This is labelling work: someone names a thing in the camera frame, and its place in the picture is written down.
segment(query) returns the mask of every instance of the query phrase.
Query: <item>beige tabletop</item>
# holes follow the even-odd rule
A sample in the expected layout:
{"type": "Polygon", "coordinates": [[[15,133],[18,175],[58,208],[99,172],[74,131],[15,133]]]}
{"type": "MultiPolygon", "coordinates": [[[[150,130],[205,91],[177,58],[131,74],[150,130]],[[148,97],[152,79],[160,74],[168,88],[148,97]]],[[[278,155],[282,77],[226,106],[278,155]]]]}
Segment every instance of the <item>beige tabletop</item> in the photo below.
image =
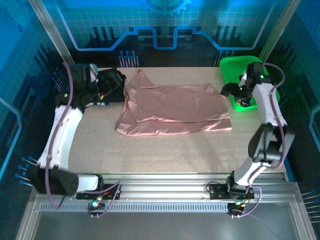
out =
{"type": "MultiPolygon", "coordinates": [[[[136,68],[118,68],[130,81],[136,68]]],[[[156,85],[224,85],[218,67],[146,67],[156,85]]],[[[236,112],[227,100],[232,130],[182,135],[125,136],[115,131],[124,103],[85,110],[75,132],[68,170],[76,173],[230,173],[248,156],[260,126],[258,111],[236,112]]]]}

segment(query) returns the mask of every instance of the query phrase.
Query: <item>glass enclosure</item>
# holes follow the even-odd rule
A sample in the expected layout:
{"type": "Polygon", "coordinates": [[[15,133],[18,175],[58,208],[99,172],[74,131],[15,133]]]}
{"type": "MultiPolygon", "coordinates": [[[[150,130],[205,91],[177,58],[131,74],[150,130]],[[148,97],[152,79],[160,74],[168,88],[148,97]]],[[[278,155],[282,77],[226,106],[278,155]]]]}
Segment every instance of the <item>glass enclosure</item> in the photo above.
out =
{"type": "MultiPolygon", "coordinates": [[[[32,189],[26,172],[46,145],[55,96],[66,81],[63,60],[47,34],[53,26],[43,27],[29,2],[34,1],[0,1],[0,233],[5,240],[16,237],[32,189]]],[[[77,64],[218,67],[226,57],[258,57],[288,2],[43,0],[43,5],[77,64]]],[[[302,0],[267,60],[286,75],[279,105],[296,134],[286,170],[301,193],[320,191],[319,10],[318,0],[302,0]]],[[[312,219],[319,234],[319,219],[312,219]]]]}

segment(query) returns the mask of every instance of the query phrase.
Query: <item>metal frame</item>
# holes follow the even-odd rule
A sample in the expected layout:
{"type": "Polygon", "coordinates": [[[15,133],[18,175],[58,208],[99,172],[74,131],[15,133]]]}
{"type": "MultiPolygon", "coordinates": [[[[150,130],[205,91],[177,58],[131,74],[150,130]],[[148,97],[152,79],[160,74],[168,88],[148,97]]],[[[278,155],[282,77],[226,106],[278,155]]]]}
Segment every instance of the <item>metal frame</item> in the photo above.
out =
{"type": "MultiPolygon", "coordinates": [[[[210,200],[205,186],[210,181],[224,183],[228,174],[155,173],[155,174],[104,174],[106,183],[121,180],[121,197],[113,212],[226,212],[228,201],[210,200]]],[[[288,182],[285,173],[262,173],[254,182],[262,187],[262,203],[290,203],[292,216],[300,239],[316,240],[296,182],[288,182]]],[[[86,212],[91,201],[65,200],[60,212],[86,212]]],[[[27,204],[17,240],[31,240],[37,227],[40,212],[53,212],[45,194],[33,189],[27,204]]]]}
{"type": "Polygon", "coordinates": [[[268,40],[266,41],[266,44],[264,45],[259,55],[259,59],[261,59],[263,62],[267,61],[279,38],[282,36],[285,28],[287,27],[290,19],[294,15],[300,1],[301,0],[288,0],[287,5],[283,9],[278,21],[276,22],[268,40]]]}
{"type": "Polygon", "coordinates": [[[42,26],[44,27],[46,33],[49,35],[52,43],[57,49],[63,61],[65,61],[68,65],[75,64],[75,61],[71,57],[71,54],[63,41],[54,21],[50,17],[46,7],[41,0],[28,0],[31,4],[35,14],[39,18],[42,26]]]}

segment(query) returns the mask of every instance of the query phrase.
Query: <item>pink garment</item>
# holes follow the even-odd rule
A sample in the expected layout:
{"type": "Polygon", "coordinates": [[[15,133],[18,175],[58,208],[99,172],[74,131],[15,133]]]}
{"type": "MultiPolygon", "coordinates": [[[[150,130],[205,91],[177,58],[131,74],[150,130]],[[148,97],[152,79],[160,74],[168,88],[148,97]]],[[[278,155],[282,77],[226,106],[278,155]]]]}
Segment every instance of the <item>pink garment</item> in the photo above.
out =
{"type": "Polygon", "coordinates": [[[124,95],[116,131],[127,136],[232,129],[226,98],[211,84],[156,86],[138,70],[124,95]]]}

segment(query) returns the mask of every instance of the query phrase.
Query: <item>green basket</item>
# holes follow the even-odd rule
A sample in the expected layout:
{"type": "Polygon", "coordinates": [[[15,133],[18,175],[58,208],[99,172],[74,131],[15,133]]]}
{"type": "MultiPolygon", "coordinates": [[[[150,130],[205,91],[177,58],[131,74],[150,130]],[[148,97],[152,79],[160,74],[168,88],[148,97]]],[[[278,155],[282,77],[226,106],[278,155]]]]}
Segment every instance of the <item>green basket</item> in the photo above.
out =
{"type": "MultiPolygon", "coordinates": [[[[240,83],[239,76],[247,70],[248,64],[262,63],[262,61],[256,56],[230,56],[221,59],[220,68],[222,72],[223,80],[228,83],[240,83]]],[[[264,67],[264,74],[268,75],[267,69],[264,67]]],[[[276,92],[276,99],[279,101],[280,95],[276,92]]],[[[255,99],[252,97],[250,100],[250,106],[243,107],[237,104],[234,96],[230,96],[231,104],[237,112],[250,111],[257,108],[255,99]]]]}

